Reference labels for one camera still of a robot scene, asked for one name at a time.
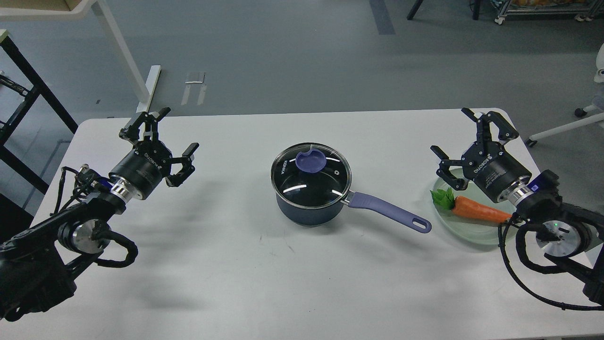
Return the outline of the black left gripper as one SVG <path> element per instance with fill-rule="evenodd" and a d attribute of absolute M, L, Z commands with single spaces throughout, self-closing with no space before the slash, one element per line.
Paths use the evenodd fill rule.
<path fill-rule="evenodd" d="M 199 143 L 192 143 L 181 157 L 172 157 L 172 152 L 164 144 L 139 144 L 143 141 L 158 141 L 158 123 L 171 112 L 164 107 L 159 111 L 140 112 L 137 118 L 131 118 L 119 131 L 119 138 L 130 142 L 133 149 L 109 172 L 110 177 L 126 180 L 137 189 L 137 198 L 145 200 L 166 177 L 168 187 L 179 187 L 195 171 L 194 152 Z M 172 164 L 183 167 L 175 174 L 169 174 Z"/>

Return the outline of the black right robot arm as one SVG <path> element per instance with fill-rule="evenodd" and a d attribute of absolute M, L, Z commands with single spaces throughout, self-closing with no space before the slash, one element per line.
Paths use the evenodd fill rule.
<path fill-rule="evenodd" d="M 460 217 L 495 222 L 504 265 L 516 284 L 540 301 L 563 310 L 603 309 L 603 254 L 587 267 L 573 257 L 603 242 L 603 215 L 563 202 L 557 189 L 559 177 L 543 171 L 531 178 L 530 171 L 507 153 L 504 145 L 519 133 L 500 113 L 476 116 L 462 112 L 477 127 L 476 140 L 459 160 L 448 157 L 436 145 L 436 174 L 448 185 L 431 192 L 432 201 Z M 516 228 L 515 247 L 520 262 L 542 275 L 569 273 L 583 283 L 583 295 L 592 306 L 560 303 L 542 297 L 514 273 L 506 252 L 509 228 Z"/>

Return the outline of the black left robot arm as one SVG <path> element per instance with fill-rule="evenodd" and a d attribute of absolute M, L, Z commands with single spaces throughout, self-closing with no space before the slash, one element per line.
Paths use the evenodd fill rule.
<path fill-rule="evenodd" d="M 76 278 L 91 264 L 124 268 L 138 256 L 136 244 L 108 222 L 122 214 L 131 199 L 145 200 L 162 182 L 178 187 L 195 170 L 192 143 L 181 157 L 159 139 L 158 124 L 169 107 L 140 112 L 119 132 L 132 150 L 107 177 L 84 164 L 74 171 L 74 190 L 57 201 L 46 220 L 1 244 L 1 318 L 46 312 L 73 297 Z"/>

